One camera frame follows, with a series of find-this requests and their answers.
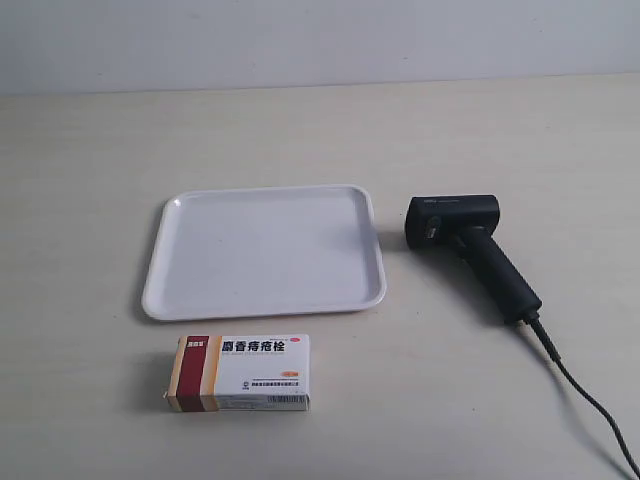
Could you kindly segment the white red medicine box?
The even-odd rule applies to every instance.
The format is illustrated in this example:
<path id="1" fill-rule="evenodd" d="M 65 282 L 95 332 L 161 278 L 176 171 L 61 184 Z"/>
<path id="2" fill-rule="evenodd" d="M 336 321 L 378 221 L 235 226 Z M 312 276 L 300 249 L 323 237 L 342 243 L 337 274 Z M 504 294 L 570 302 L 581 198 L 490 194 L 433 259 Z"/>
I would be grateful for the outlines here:
<path id="1" fill-rule="evenodd" d="M 310 352 L 306 334 L 183 336 L 164 398 L 178 412 L 307 411 Z"/>

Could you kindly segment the black handheld barcode scanner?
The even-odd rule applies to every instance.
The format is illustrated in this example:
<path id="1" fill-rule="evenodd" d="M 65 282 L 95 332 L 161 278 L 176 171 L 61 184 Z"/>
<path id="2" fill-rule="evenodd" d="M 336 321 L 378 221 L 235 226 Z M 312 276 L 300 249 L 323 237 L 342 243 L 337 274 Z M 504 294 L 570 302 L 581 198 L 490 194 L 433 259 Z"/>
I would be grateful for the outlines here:
<path id="1" fill-rule="evenodd" d="M 539 321 L 542 301 L 493 238 L 500 206 L 493 195 L 414 197 L 404 232 L 412 250 L 446 246 L 466 262 L 507 324 Z"/>

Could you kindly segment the white plastic tray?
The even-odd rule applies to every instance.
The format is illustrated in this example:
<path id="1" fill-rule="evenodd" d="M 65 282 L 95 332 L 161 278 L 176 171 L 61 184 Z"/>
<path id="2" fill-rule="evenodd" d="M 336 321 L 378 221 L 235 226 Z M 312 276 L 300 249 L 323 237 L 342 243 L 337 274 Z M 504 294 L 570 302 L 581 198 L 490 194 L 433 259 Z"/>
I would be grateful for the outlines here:
<path id="1" fill-rule="evenodd" d="M 165 203 L 141 307 L 164 322 L 355 312 L 386 289 L 363 188 L 201 190 Z"/>

